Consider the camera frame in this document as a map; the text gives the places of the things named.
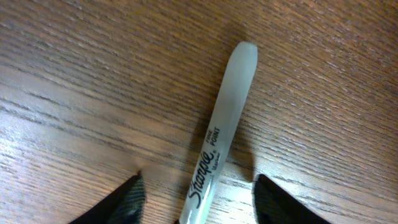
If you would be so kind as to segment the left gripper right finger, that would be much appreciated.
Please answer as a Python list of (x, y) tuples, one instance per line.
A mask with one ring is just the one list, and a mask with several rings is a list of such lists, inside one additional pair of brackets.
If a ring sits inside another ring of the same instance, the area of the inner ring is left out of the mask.
[(256, 178), (253, 199), (258, 224), (330, 224), (264, 174)]

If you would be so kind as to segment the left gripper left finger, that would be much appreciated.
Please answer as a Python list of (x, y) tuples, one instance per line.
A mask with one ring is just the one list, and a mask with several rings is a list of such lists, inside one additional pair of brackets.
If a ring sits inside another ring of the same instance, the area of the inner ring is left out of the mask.
[(144, 179), (139, 171), (70, 224), (137, 224), (145, 202)]

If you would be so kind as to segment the black sharpie marker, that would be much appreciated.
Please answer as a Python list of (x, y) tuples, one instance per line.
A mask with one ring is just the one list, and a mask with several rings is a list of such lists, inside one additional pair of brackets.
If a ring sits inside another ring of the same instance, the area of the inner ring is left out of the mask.
[(240, 42), (233, 50), (177, 223), (205, 223), (215, 196), (258, 60), (257, 46)]

